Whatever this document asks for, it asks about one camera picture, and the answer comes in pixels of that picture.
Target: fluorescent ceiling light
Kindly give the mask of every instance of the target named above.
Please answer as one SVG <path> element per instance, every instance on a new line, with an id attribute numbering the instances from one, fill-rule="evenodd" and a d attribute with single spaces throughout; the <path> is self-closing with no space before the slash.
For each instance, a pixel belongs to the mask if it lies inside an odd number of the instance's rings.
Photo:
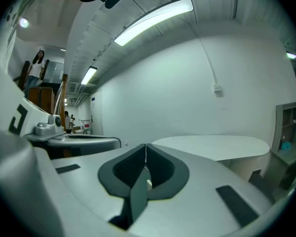
<path id="1" fill-rule="evenodd" d="M 96 71 L 97 71 L 97 68 L 90 67 L 88 72 L 85 74 L 81 84 L 86 85 L 90 81 L 90 79 L 93 77 L 93 75 Z"/>
<path id="2" fill-rule="evenodd" d="M 290 59 L 295 59 L 296 58 L 296 55 L 292 54 L 292 53 L 287 53 L 287 56 L 290 58 Z"/>
<path id="3" fill-rule="evenodd" d="M 146 13 L 144 16 L 132 23 L 115 39 L 115 42 L 124 46 L 127 42 L 147 30 L 149 27 L 173 16 L 193 10 L 194 7 L 191 0 L 175 0 L 166 3 L 161 7 Z"/>
<path id="4" fill-rule="evenodd" d="M 22 26 L 23 28 L 27 28 L 29 26 L 28 20 L 26 18 L 21 18 L 20 26 Z"/>

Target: woman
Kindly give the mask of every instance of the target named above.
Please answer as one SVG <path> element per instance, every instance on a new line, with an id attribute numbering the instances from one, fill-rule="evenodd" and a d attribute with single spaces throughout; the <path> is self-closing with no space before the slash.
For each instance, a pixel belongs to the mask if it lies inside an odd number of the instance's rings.
<path id="1" fill-rule="evenodd" d="M 44 58 L 44 51 L 40 50 L 37 55 L 35 56 L 33 63 L 30 66 L 28 76 L 25 83 L 25 98 L 28 99 L 29 96 L 29 89 L 34 87 L 37 81 L 40 79 L 41 75 L 45 69 L 45 62 Z"/>

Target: white cable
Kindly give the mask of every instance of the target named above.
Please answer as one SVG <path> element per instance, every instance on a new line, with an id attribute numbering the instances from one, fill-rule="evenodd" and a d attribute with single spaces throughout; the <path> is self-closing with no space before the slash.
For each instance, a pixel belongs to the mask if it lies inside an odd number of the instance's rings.
<path id="1" fill-rule="evenodd" d="M 184 21 L 184 20 L 182 20 L 182 19 L 180 19 L 180 18 L 178 18 L 178 19 L 181 20 L 183 23 L 185 23 L 185 24 L 186 24 L 186 25 L 192 30 L 192 32 L 195 34 L 195 36 L 197 37 L 197 39 L 198 39 L 199 42 L 201 43 L 202 48 L 203 48 L 203 51 L 204 51 L 205 56 L 206 56 L 206 59 L 207 59 L 207 62 L 208 62 L 208 65 L 209 65 L 209 67 L 210 67 L 210 69 L 211 69 L 211 72 L 212 72 L 212 76 L 213 76 L 214 84 L 217 84 L 217 78 L 216 78 L 216 74 L 215 74 L 215 71 L 214 71 L 214 68 L 213 68 L 213 64 L 212 64 L 212 62 L 211 62 L 211 59 L 209 58 L 209 55 L 208 55 L 208 53 L 207 53 L 207 50 L 206 50 L 206 48 L 205 48 L 205 46 L 204 46 L 203 41 L 201 40 L 201 38 L 198 36 L 197 32 L 194 30 L 194 28 L 193 28 L 189 23 L 187 23 L 186 21 Z"/>

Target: oval table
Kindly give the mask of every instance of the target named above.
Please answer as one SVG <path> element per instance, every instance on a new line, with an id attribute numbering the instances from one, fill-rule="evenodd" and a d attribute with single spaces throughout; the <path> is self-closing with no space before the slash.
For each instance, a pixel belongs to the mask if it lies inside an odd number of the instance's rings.
<path id="1" fill-rule="evenodd" d="M 168 137 L 152 144 L 222 161 L 225 166 L 248 181 L 259 157 L 270 147 L 263 140 L 231 135 L 189 135 Z"/>

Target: ceiling lamp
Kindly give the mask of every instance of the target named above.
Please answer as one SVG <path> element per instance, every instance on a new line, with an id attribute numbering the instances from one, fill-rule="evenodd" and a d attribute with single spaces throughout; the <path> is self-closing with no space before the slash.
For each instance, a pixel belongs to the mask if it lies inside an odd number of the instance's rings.
<path id="1" fill-rule="evenodd" d="M 97 68 L 95 68 L 95 67 L 90 67 L 90 68 L 88 69 L 88 72 L 85 74 L 85 76 L 84 76 L 84 78 L 83 78 L 81 84 L 82 84 L 82 85 L 86 85 L 86 84 L 90 81 L 90 79 L 93 77 L 93 75 L 94 75 L 94 73 L 95 73 L 96 71 L 97 71 Z"/>
<path id="2" fill-rule="evenodd" d="M 27 28 L 29 26 L 28 20 L 26 18 L 21 18 L 20 26 L 22 26 L 23 28 Z"/>
<path id="3" fill-rule="evenodd" d="M 155 24 L 158 24 L 168 18 L 193 10 L 194 7 L 191 0 L 173 0 L 169 3 L 163 4 L 132 23 L 119 36 L 117 36 L 115 42 L 124 46 L 127 42 L 149 27 L 154 26 Z"/>
<path id="4" fill-rule="evenodd" d="M 287 53 L 288 58 L 290 59 L 295 59 L 296 55 L 292 54 L 292 53 Z"/>

